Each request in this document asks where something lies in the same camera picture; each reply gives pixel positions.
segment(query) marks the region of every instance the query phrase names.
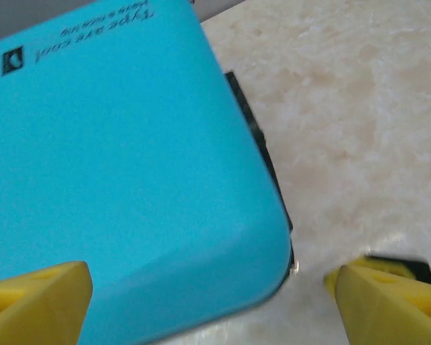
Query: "beige countertop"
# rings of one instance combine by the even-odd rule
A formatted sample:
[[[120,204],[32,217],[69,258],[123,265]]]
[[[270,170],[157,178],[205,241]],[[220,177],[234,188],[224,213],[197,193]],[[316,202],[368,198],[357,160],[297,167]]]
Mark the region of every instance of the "beige countertop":
[[[166,344],[347,344],[328,270],[370,249],[431,262],[431,0],[247,0],[203,26],[265,131],[300,272]]]

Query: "black object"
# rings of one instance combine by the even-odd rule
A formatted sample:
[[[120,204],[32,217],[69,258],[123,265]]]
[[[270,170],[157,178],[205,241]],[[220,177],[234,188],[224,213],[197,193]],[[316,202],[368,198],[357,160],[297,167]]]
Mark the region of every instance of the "black object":
[[[274,184],[276,185],[276,189],[278,191],[279,197],[281,198],[282,207],[284,209],[284,212],[286,213],[287,223],[289,224],[289,230],[292,231],[292,228],[293,228],[292,222],[290,220],[289,214],[284,204],[284,199],[282,198],[281,190],[279,188],[278,178],[274,171],[272,159],[270,158],[270,155],[268,153],[267,142],[265,140],[264,133],[261,131],[259,124],[257,124],[257,121],[254,118],[254,114],[252,113],[251,107],[249,106],[247,99],[243,91],[241,90],[241,87],[238,81],[236,80],[235,73],[233,71],[228,72],[225,74],[225,77],[227,78],[227,81],[230,84],[231,90],[233,91],[233,94],[235,95],[236,100],[238,101],[238,105],[241,108],[241,111],[243,112],[243,115],[247,124],[249,125],[252,136],[254,137],[257,143],[257,147],[259,148],[261,156],[264,158],[268,171],[272,176]]]
[[[426,261],[408,260],[397,257],[382,257],[380,255],[368,255],[367,258],[401,264],[415,276],[416,280],[431,284],[431,268]]]

